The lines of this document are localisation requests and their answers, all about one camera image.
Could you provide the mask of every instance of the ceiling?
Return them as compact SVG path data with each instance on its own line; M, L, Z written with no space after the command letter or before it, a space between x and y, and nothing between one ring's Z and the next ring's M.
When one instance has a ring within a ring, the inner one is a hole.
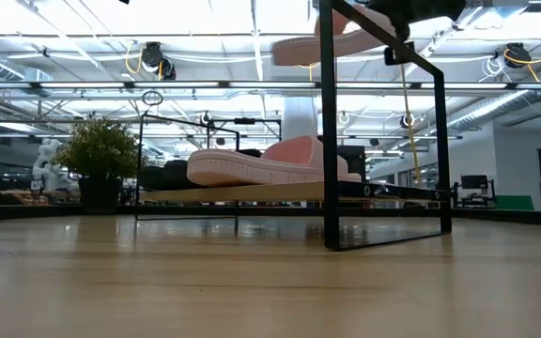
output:
M227 81L318 81L320 67L278 67L271 58L272 43L285 38L310 36L317 12L307 0L140 0L129 5L108 0L38 0L39 15L23 7L22 0L0 0L0 60L13 69L35 68L56 81L152 81L157 76L138 65L139 50L148 41L162 43L178 73L177 80ZM498 71L487 76L487 64L495 51L502 52L508 42L522 42L534 59L541 58L541 13L523 13L506 21L487 18L471 29L449 32L452 22L436 18L414 23L411 38L418 52L442 69L447 82L532 82L527 68ZM352 24L349 29L356 29ZM446 32L447 38L440 38ZM427 53L430 44L433 52ZM386 67L383 48L337 60L338 81L400 81L398 67ZM541 63L535 65L538 74ZM423 70L407 65L407 81L430 81ZM198 121L208 111L214 118L282 118L283 92L200 89L197 100L190 90L164 92L165 102L156 114ZM22 112L35 113L36 100L12 100L0 91L0 100ZM309 96L319 113L317 94ZM480 100L480 95L450 96L448 110L453 113ZM48 118L72 119L77 116L108 116L128 119L136 116L129 100L72 100L43 98L41 110ZM399 117L406 112L402 93L390 95L340 95L338 111L353 119L348 133L400 133ZM410 97L415 116L433 118L433 97ZM143 113L147 107L136 102ZM533 124L541 124L541 118ZM242 133L267 134L269 139L246 142L248 147L265 148L275 141L262 125L234 126ZM147 133L198 133L192 128L148 126ZM150 138L148 141L169 154L196 150L185 139ZM229 140L224 147L234 146Z

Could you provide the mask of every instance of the black metal frame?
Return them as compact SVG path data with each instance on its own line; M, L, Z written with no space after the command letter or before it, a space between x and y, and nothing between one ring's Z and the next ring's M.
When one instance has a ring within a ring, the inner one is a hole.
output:
M276 118L212 118L210 121L208 121L209 124L214 122L220 122L223 123L220 128L222 128L227 123L235 123L236 125L247 125L247 123L240 123L243 120L251 121L254 123L262 123L263 125L269 127L269 129L272 130L271 126L268 125L268 123L276 123L279 125L279 133L277 134L277 138L279 141L283 140L283 124L281 123L280 119Z
M238 227L238 217L240 215L240 204L238 201L235 202L235 216L211 216L211 217L174 217L174 218L147 218L147 219L143 219L143 218L139 218L139 202L140 202L140 192L139 192L139 173L141 173L141 159L143 157L143 125L146 123L146 118L148 117L151 117L151 118L155 118L155 119L160 119L160 120L163 120L163 121L168 121L168 122L171 122L171 123L178 123L178 124L183 124L183 125L188 125L188 126L193 126L193 127L197 127L197 128L206 128L206 131L207 131L207 135L208 135L208 141L207 141L207 145L209 147L210 145L210 139L209 139L209 133L210 133L210 130L215 130L215 131L226 131L226 132L231 132L231 133L234 133L235 134L235 148L236 150L239 150L240 149L240 133L238 131L232 131L232 130L229 130L229 129L224 129L224 128L220 128L220 127L214 127L214 126L211 126L210 124L208 125L204 125L204 124L200 124L200 123L193 123L193 122L188 122L188 121L184 121L184 120L179 120L179 119L175 119L175 118L170 118L170 117L162 117L162 116L155 116L155 115L150 115L149 113L145 113L143 115L141 115L141 120L139 122L139 148L138 148L138 157L137 157L137 182L136 182L136 187L135 187L135 207L134 207L134 218L136 221L167 221L167 220L201 220L201 219L204 219L204 220L210 220L210 219L235 219L235 229L237 231L237 227Z
M332 11L336 10L357 23L364 31L385 43L397 54L398 59L415 63L434 78L436 127L438 141L438 168L440 186L437 191L402 188L373 183L346 183L337 179L337 104L335 84L335 60L333 53ZM394 38L381 27L368 20L344 0L320 0L320 61L321 93L323 102L324 185L323 204L325 247L334 251L345 251L365 247L398 243L407 240L430 238L452 233L452 211L450 209L450 170L448 161L448 132L446 124L446 101L443 73L411 50L405 43ZM440 202L440 232L406 238L395 238L381 242L346 243L341 241L340 196L350 197L395 197L433 200Z

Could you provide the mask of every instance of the white wall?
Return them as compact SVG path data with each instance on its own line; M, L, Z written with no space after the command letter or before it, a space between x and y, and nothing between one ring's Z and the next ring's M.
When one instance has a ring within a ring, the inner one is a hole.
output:
M535 210L541 210L540 161L541 130L497 128L497 194L530 195Z
M12 140L12 146L0 145L0 162L32 167L39 154L39 144Z
M462 175L487 175L496 179L496 153L494 149L494 128L491 122L482 126L480 131L463 133L462 140L450 140L450 184L460 183ZM427 153L419 153L419 166L438 161L437 147L432 146ZM414 167L412 154L406 154L404 160L388 161L371 170L371 179L389 174L396 174Z

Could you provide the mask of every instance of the yellow hose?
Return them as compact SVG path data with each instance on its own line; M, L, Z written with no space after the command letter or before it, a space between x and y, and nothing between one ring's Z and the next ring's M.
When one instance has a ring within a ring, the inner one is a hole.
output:
M139 51L139 66L137 66L137 70L134 70L131 68L131 65L129 65L129 53L131 52L131 46L132 46L132 42L129 42L129 48L127 48L127 55L124 58L124 64L125 66L127 66L128 71L130 71L133 74L136 74L141 70L141 62L143 60L143 48Z
M406 72L404 71L404 65L400 64L400 71L402 72L402 87L404 88L404 104L406 106L406 121L409 125L409 139L410 147L412 148L412 157L414 158L414 173L417 176L417 188L421 183L421 171L419 170L419 160L417 158L417 146L414 144L414 129L412 128L412 116L409 108L409 91L406 88Z

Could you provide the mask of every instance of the wooden platform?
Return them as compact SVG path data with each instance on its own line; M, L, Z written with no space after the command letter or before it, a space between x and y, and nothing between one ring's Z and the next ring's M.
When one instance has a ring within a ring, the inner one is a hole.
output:
M0 337L541 337L541 226L348 253L322 220L0 222ZM346 237L433 219L344 219Z

